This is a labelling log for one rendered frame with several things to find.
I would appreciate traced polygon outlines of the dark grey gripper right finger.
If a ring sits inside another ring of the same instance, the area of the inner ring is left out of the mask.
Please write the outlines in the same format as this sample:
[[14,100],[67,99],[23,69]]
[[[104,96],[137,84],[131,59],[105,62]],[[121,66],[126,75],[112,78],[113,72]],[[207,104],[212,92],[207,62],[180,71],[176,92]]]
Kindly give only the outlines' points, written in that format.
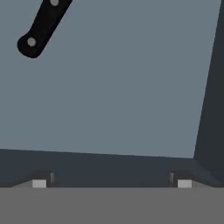
[[174,188],[205,188],[214,185],[204,179],[193,176],[188,172],[170,171],[169,187]]

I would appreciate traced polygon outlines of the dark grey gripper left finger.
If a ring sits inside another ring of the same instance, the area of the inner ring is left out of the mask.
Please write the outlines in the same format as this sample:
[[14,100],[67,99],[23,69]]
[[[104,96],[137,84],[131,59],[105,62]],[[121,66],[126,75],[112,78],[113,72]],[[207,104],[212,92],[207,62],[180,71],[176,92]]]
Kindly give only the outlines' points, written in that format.
[[10,186],[19,188],[49,188],[54,187],[54,182],[54,171],[35,171]]

